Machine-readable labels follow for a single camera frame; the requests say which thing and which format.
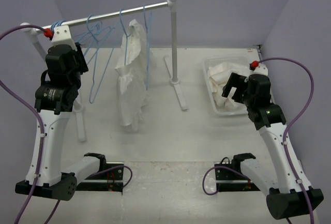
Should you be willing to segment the light blue hangers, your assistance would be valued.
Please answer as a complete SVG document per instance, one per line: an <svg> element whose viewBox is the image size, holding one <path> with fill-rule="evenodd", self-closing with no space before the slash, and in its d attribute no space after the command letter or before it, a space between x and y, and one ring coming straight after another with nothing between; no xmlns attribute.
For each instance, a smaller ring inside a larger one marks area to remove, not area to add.
<svg viewBox="0 0 331 224"><path fill-rule="evenodd" d="M84 42L87 41L87 48L83 52L84 56L88 55L88 53L93 45L96 46L94 53L90 56L90 58L86 62L87 65L89 65L91 62L94 62L93 66L92 66L92 69L93 69L92 85L90 87L89 98L88 98L88 101L90 104L93 104L95 102L95 99L100 90L102 81L104 79L105 73L107 71L107 68L109 66L109 63L110 63L110 60L112 58L112 54L114 51L114 49L112 49L112 51L108 57L108 60L106 62L106 65L104 66L103 73L100 77L100 80L98 82L96 82L96 79L97 79L96 78L96 68L97 68L97 63L98 63L99 50L100 50L101 46L111 36L112 32L116 29L116 27L112 27L112 26L103 27L102 21L99 21L95 25L90 26L89 21L92 17L94 17L93 14L90 14L87 17L87 20L85 22L86 32L74 36L74 38L76 38L76 42L78 42L82 46L84 45Z"/></svg>

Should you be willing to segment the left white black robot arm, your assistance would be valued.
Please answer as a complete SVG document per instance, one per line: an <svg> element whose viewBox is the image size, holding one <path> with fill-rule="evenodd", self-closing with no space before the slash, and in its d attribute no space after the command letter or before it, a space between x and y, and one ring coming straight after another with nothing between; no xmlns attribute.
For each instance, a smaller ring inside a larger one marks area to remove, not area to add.
<svg viewBox="0 0 331 224"><path fill-rule="evenodd" d="M47 69L35 92L37 132L34 154L26 178L15 186L21 195L70 200L77 186L93 176L107 174L106 157L87 153L77 163L61 169L64 133L81 87L81 75L88 71L81 46L58 44L48 49Z"/></svg>

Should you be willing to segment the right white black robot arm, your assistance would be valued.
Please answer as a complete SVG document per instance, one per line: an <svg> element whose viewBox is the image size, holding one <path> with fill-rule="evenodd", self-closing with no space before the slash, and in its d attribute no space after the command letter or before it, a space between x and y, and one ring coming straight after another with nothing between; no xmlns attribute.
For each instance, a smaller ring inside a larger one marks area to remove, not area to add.
<svg viewBox="0 0 331 224"><path fill-rule="evenodd" d="M231 73L223 87L223 97L232 88L232 99L246 106L248 117L266 144L276 175L272 176L251 153L235 155L231 174L249 178L266 196L266 204L276 220L312 215L323 201L320 189L314 189L294 153L286 132L287 124L281 107L272 103L271 82L268 76L252 74L248 77Z"/></svg>

